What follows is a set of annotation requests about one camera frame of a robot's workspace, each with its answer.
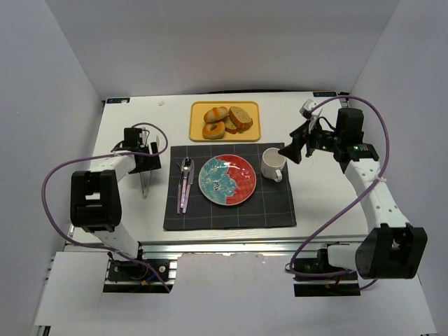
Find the orange white bagel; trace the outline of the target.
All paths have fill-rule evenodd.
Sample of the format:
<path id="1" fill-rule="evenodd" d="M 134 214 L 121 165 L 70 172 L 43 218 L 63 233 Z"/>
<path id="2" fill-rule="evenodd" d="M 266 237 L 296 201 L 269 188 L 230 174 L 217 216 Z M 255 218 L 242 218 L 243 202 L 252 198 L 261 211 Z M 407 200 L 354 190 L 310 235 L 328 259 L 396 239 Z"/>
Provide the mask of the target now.
<path id="1" fill-rule="evenodd" d="M 202 128 L 202 136 L 205 139 L 221 139 L 225 133 L 225 123 L 223 121 L 208 122 Z"/>

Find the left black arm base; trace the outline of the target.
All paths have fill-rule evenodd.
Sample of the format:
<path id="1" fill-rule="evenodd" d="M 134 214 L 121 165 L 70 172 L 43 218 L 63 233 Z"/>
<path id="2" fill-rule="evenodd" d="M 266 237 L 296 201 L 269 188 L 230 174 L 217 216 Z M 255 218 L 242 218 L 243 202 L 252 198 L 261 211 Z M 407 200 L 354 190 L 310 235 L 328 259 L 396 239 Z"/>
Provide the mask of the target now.
<path id="1" fill-rule="evenodd" d="M 104 293 L 135 293 L 135 294 L 168 294 L 161 280 L 169 290 L 174 285 L 176 276 L 176 261 L 170 259 L 146 259 L 153 269 L 128 260 L 120 260 L 109 254 L 108 266 L 103 285 Z"/>

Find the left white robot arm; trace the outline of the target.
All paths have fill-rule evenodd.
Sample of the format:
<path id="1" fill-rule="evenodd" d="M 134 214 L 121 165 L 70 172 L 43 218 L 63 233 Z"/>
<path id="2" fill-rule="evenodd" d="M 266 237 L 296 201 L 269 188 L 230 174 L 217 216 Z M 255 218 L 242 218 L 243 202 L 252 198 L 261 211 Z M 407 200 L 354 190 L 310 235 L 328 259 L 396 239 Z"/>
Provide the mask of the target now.
<path id="1" fill-rule="evenodd" d="M 151 138 L 148 123 L 124 129 L 123 140 L 112 150 L 112 156 L 86 171 L 71 175 L 70 219 L 76 228 L 98 238 L 115 253 L 141 260 L 141 243 L 122 222 L 119 182 L 137 175 L 141 194 L 147 198 L 151 172 L 161 168 L 160 140 Z"/>

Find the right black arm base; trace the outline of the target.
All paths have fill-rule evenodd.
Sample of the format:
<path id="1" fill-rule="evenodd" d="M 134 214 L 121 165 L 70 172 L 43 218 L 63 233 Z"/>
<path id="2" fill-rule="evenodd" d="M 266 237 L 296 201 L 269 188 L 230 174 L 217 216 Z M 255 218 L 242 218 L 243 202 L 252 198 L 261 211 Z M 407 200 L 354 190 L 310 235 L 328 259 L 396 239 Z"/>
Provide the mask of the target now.
<path id="1" fill-rule="evenodd" d="M 296 257 L 293 270 L 293 291 L 296 298 L 356 297 L 361 295 L 358 275 L 341 267 L 331 266 L 325 248 L 317 250 L 314 257 Z"/>

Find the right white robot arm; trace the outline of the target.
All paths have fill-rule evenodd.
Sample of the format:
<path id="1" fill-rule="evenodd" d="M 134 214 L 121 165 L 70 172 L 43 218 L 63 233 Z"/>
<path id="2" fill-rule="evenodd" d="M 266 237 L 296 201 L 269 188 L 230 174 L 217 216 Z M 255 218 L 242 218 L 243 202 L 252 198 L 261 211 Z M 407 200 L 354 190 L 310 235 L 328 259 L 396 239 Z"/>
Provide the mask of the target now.
<path id="1" fill-rule="evenodd" d="M 399 210 L 382 178 L 382 163 L 370 143 L 363 140 L 364 115 L 357 108 L 340 108 L 336 126 L 324 130 L 320 114 L 302 108 L 306 121 L 290 133 L 291 144 L 279 154 L 299 163 L 301 150 L 333 154 L 361 205 L 369 233 L 359 244 L 330 243 L 317 252 L 313 265 L 298 264 L 293 257 L 287 270 L 297 278 L 330 278 L 357 272 L 363 279 L 412 279 L 424 254 L 428 236 L 414 227 Z"/>

